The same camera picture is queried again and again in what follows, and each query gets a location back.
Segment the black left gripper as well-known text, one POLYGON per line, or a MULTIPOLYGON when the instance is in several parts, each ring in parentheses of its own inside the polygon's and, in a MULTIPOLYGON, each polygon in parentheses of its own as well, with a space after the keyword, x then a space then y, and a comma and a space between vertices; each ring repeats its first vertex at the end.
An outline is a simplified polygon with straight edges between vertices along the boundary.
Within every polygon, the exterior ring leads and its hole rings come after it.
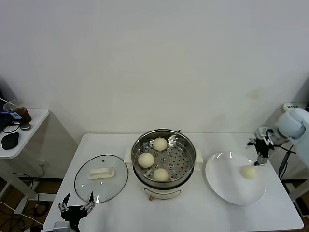
POLYGON ((96 203, 93 192, 91 192, 89 200, 84 206, 67 206, 69 198, 70 193, 67 194, 62 203, 58 204, 58 209, 60 210, 62 219, 68 221, 72 228, 78 228, 80 220, 88 215, 88 211, 92 211, 95 208, 96 203))

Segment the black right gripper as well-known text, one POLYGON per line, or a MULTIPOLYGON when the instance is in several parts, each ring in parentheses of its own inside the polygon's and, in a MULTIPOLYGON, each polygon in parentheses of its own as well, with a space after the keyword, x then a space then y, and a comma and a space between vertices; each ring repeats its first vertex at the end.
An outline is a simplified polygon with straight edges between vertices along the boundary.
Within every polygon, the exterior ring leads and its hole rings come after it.
POLYGON ((264 166, 267 163, 267 158, 269 157, 269 151, 274 150, 272 144, 266 144, 264 140, 258 138, 250 138, 247 146, 255 145, 257 154, 257 160, 254 162, 253 166, 264 166))

